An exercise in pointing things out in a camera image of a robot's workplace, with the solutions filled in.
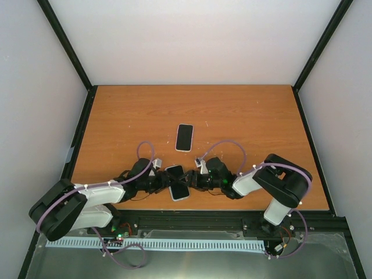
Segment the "light blue phone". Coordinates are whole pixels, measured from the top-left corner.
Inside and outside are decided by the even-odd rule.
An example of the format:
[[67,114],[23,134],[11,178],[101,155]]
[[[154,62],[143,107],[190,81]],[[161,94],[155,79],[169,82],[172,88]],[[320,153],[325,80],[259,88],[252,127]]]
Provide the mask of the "light blue phone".
[[185,184],[185,179],[179,179],[184,174],[180,165],[169,166],[165,171],[170,175],[169,191],[173,201],[178,202],[189,198],[190,191]]

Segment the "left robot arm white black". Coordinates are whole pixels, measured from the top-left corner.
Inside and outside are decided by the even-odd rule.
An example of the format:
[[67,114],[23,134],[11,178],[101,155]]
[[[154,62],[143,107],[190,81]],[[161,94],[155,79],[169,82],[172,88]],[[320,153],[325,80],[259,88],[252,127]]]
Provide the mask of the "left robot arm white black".
[[102,184],[73,184],[59,180],[30,209],[28,215],[37,231],[49,241],[56,241],[73,230],[99,227],[108,234],[120,230],[117,203],[133,199],[140,191],[157,194],[170,188],[176,196],[177,183],[183,184],[183,168],[179,165],[160,169],[161,161],[140,158],[130,170]]

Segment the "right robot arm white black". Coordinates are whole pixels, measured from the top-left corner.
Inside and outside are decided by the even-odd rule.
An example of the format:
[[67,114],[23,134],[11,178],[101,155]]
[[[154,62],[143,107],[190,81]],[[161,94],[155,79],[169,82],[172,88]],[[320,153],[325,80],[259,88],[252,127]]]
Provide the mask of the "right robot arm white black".
[[279,226],[302,203],[313,180],[307,170],[273,153],[238,174],[232,173],[218,157],[208,161],[197,158],[196,165],[198,170],[172,174],[172,183],[200,192],[218,188],[230,199],[241,199],[263,189],[272,197],[263,219],[272,226]]

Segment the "light blue phone case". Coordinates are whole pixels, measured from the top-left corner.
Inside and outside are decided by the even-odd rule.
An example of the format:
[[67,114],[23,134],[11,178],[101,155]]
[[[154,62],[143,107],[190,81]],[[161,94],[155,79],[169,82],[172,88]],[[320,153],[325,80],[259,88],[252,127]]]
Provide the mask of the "light blue phone case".
[[185,186],[172,186],[169,191],[171,199],[175,202],[185,200],[190,196],[189,189]]

